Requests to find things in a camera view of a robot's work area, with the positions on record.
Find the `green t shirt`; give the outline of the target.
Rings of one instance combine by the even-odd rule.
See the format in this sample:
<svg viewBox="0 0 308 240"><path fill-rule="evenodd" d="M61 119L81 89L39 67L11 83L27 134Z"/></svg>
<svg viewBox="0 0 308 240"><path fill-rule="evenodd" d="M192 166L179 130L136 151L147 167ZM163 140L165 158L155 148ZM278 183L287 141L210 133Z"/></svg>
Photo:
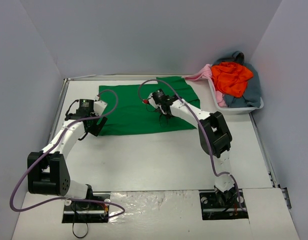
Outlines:
<svg viewBox="0 0 308 240"><path fill-rule="evenodd" d="M189 104L200 108L199 97L181 76L157 77L156 79L167 82L181 98L184 98ZM118 105L116 109L107 116L107 122L101 130L100 136L154 134L195 128L190 123L178 117L166 119L166 117L161 116L159 112L153 112L154 108L152 106L145 105L140 100L138 88L139 84L99 86L99 92L106 89L112 90L118 96ZM149 94L158 89L162 89L166 95L175 95L173 91L162 82L157 82L157 84L149 84L148 82L142 86L141 96L145 99ZM112 110L115 106L116 98L111 92L102 93L100 99L107 103L107 107L103 112L104 114Z"/></svg>

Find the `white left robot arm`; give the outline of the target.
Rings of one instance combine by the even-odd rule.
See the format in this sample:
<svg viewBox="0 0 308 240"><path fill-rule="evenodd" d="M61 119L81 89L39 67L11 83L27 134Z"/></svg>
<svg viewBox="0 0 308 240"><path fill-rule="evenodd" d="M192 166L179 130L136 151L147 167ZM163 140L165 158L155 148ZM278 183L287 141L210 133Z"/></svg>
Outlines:
<svg viewBox="0 0 308 240"><path fill-rule="evenodd" d="M30 167L37 159L40 162L27 174L28 191L31 194L50 195L76 199L83 209L91 208L95 203L92 187L71 179L66 159L77 141L87 134L98 136L107 118L101 122L99 116L107 108L102 100L77 99L79 103L75 113L67 111L60 131L52 141L39 152L31 152L27 158Z"/></svg>

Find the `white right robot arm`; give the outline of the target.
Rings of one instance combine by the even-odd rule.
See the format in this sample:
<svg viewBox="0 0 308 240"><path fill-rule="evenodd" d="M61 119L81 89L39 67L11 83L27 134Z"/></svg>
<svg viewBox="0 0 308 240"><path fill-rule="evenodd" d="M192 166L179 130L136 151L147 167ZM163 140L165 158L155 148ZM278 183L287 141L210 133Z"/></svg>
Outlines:
<svg viewBox="0 0 308 240"><path fill-rule="evenodd" d="M232 203L235 181L231 177L230 148L233 138L223 114L204 111L178 95L166 95L162 89L151 93L147 100L160 114L179 118L197 128L201 148L211 159L216 202L223 207Z"/></svg>

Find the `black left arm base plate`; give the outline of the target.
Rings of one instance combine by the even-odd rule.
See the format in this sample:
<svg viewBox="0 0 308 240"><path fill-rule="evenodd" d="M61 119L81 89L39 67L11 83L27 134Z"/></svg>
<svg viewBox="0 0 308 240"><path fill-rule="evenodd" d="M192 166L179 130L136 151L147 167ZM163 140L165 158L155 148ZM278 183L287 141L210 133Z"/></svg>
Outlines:
<svg viewBox="0 0 308 240"><path fill-rule="evenodd" d="M104 203L80 202L65 200L63 224L107 223L109 221L109 205Z"/></svg>

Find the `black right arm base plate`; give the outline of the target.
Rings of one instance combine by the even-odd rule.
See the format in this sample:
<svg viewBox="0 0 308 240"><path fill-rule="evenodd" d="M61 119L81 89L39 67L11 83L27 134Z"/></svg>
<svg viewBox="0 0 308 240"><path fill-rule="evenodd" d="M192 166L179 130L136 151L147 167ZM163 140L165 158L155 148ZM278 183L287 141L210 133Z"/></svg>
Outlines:
<svg viewBox="0 0 308 240"><path fill-rule="evenodd" d="M203 221L248 219L249 214L243 191L232 188L225 193L218 190L199 191L201 217Z"/></svg>

